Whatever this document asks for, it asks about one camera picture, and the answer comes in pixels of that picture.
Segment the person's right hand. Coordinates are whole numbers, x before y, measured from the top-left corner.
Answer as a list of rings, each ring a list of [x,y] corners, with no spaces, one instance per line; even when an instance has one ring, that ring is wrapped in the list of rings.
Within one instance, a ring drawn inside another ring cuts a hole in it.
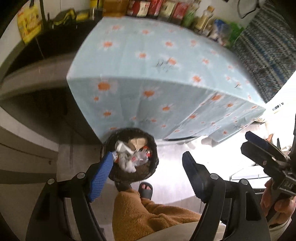
[[[264,212],[264,215],[267,216],[269,210],[272,208],[272,200],[271,200],[271,187],[273,184],[273,180],[269,179],[265,183],[265,190],[263,196],[260,201],[260,205]],[[295,211],[295,197],[287,198],[277,201],[274,204],[273,208],[277,213],[278,216],[271,221],[268,221],[269,225],[281,225],[287,222]]]

